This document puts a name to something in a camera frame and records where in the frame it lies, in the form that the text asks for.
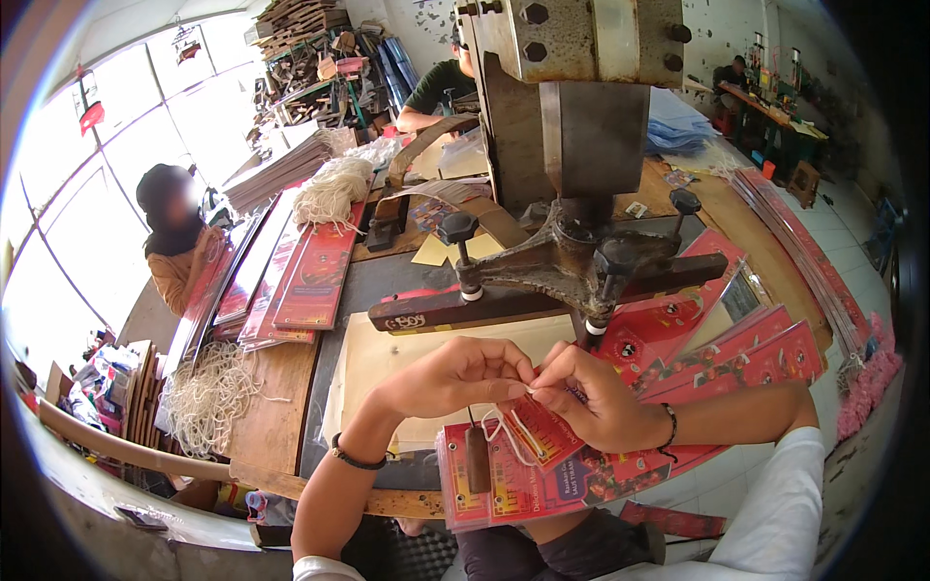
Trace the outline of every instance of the white sleeve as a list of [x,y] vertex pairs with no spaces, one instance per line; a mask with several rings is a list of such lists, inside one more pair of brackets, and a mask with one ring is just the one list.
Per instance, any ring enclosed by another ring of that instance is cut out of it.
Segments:
[[294,563],[294,581],[365,581],[358,571],[327,557],[303,557]]
[[708,562],[806,579],[817,554],[824,456],[817,428],[782,438]]

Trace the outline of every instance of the white shirt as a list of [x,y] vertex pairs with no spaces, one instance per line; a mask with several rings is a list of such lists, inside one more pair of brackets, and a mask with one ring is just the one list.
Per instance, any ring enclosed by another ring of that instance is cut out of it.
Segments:
[[[641,563],[596,581],[792,581],[814,566],[823,503],[820,430],[798,428],[775,447],[759,480],[707,562]],[[325,557],[294,563],[295,581],[365,581]]]

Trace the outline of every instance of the black hijab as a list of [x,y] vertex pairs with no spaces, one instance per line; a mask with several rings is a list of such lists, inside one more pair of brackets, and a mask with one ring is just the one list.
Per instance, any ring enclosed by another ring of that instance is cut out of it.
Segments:
[[192,180],[191,174],[179,165],[158,164],[142,176],[136,188],[136,201],[152,228],[145,241],[145,257],[152,253],[173,257],[196,246],[197,236],[206,225],[198,211],[192,211],[180,228],[172,227],[166,218],[172,198],[183,195]]

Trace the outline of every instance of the black bracelet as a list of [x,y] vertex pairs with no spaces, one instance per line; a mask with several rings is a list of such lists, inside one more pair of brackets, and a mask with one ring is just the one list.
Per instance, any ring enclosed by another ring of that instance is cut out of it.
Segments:
[[659,452],[660,454],[668,456],[669,458],[675,461],[675,464],[678,464],[678,457],[675,454],[670,454],[669,452],[666,452],[665,450],[666,448],[671,446],[671,441],[675,439],[675,434],[678,433],[678,418],[675,417],[675,410],[671,409],[670,405],[668,405],[667,403],[660,403],[659,405],[664,407],[665,411],[669,413],[669,416],[671,416],[671,436],[669,437],[669,440],[667,442],[663,443],[662,445],[660,445],[660,447],[656,448],[656,451]]
[[359,462],[358,460],[352,459],[351,456],[349,456],[348,454],[346,454],[346,453],[342,450],[342,448],[339,447],[339,436],[341,436],[341,435],[342,435],[342,432],[340,432],[340,433],[336,434],[335,436],[333,436],[333,456],[335,456],[336,458],[342,460],[343,462],[345,462],[345,463],[348,464],[349,466],[352,466],[352,467],[358,468],[358,469],[362,469],[362,470],[380,470],[380,469],[384,468],[384,465],[385,465],[385,464],[387,464],[387,462],[388,462],[388,456],[387,456],[387,454],[384,455],[384,457],[381,459],[380,462],[378,462],[378,464],[363,464],[363,463]]

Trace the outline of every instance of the hand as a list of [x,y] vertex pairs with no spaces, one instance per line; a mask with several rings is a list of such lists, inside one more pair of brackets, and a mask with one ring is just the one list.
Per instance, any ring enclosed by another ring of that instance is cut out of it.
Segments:
[[[653,442],[657,429],[671,435],[671,422],[662,422],[656,406],[642,405],[620,380],[613,365],[565,341],[555,344],[530,383],[533,399],[563,417],[585,443],[601,452],[622,454]],[[565,387],[582,391],[584,404]]]
[[197,240],[193,249],[194,264],[203,266],[206,262],[206,252],[215,247],[224,238],[223,230],[219,226],[212,226],[204,231]]
[[400,421],[442,417],[473,403],[499,403],[526,393],[533,364],[512,341],[455,337],[375,387],[377,398]]

